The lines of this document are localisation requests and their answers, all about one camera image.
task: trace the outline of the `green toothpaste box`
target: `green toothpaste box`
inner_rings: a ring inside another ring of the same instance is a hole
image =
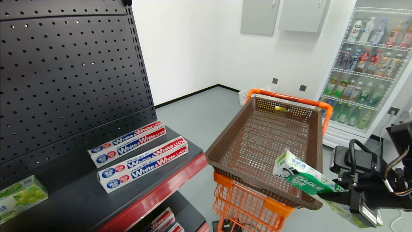
[[[45,187],[29,176],[0,192],[0,225],[49,197]]]
[[[349,211],[349,206],[326,201],[317,195],[318,193],[345,192],[347,190],[322,175],[322,173],[318,172],[316,169],[307,165],[292,154],[289,149],[286,148],[284,153],[276,159],[273,175],[288,180],[292,186],[312,195],[316,200],[327,205],[335,213],[339,214],[356,227],[366,228],[366,226]],[[377,221],[379,224],[378,226],[383,225],[379,212]]]

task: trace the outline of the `fridge shelf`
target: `fridge shelf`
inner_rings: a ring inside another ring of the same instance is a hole
[[[354,106],[359,106],[359,107],[362,107],[362,108],[365,108],[365,109],[378,111],[378,108],[370,107],[370,106],[363,105],[363,104],[359,104],[357,102],[352,102],[352,101],[348,101],[348,100],[345,100],[345,99],[340,99],[340,98],[337,98],[337,97],[332,97],[332,96],[328,96],[328,95],[324,95],[324,94],[322,95],[322,97],[332,99],[332,100],[338,101],[338,102],[348,103],[348,104],[351,104],[351,105],[354,105]]]
[[[343,130],[343,131],[346,131],[346,132],[349,132],[349,133],[353,133],[353,134],[358,134],[359,132],[360,133],[366,133],[367,132],[367,128],[365,128],[365,129],[359,129],[359,128],[357,128],[356,126],[349,126],[348,124],[347,124],[347,122],[346,123],[339,123],[339,122],[337,122],[337,121],[332,121],[332,120],[330,120],[329,121],[329,126],[332,126],[333,128],[336,128],[336,129],[339,129],[339,130]]]
[[[381,14],[412,14],[412,10],[409,9],[391,9],[391,8],[376,8],[376,7],[356,7],[355,12],[370,12]]]
[[[356,40],[343,40],[343,43],[355,44],[355,45],[364,45],[364,46],[368,46],[368,47],[380,47],[380,48],[397,50],[397,51],[404,51],[404,52],[410,52],[411,51],[411,49],[409,47],[398,47],[398,46],[392,46],[392,45],[386,45],[386,44],[380,44],[380,43],[361,42],[361,41],[356,41]]]
[[[338,68],[332,68],[333,71],[340,72],[340,73],[349,73],[357,76],[365,76],[373,79],[378,79],[378,80],[385,80],[389,82],[394,82],[395,80],[393,78],[387,78],[383,76],[377,76],[377,75],[372,75],[372,74],[367,74],[367,73],[359,73],[359,72],[354,72],[350,70],[345,70],[345,69],[338,69]]]

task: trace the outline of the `gray cabinet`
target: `gray cabinet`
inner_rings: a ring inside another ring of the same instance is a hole
[[[330,0],[284,0],[279,30],[320,32]]]
[[[241,33],[273,35],[281,0],[243,0]]]

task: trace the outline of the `black pegboard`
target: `black pegboard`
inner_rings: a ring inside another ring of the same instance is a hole
[[[0,181],[156,119],[121,0],[3,1],[0,14]]]

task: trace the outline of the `red shelf edge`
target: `red shelf edge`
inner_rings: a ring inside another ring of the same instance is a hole
[[[201,169],[206,167],[207,161],[204,153],[201,153],[198,157],[185,165],[178,172],[174,173],[171,177],[165,180],[163,183],[155,187],[145,197],[129,206],[123,212],[119,213],[116,217],[102,226],[98,232],[103,231],[127,231],[132,228],[143,217],[149,214],[152,209],[156,208],[166,198],[172,195],[180,186],[186,183]]]
[[[208,232],[210,230],[209,225],[207,222],[203,223],[203,225],[197,230],[197,232]]]

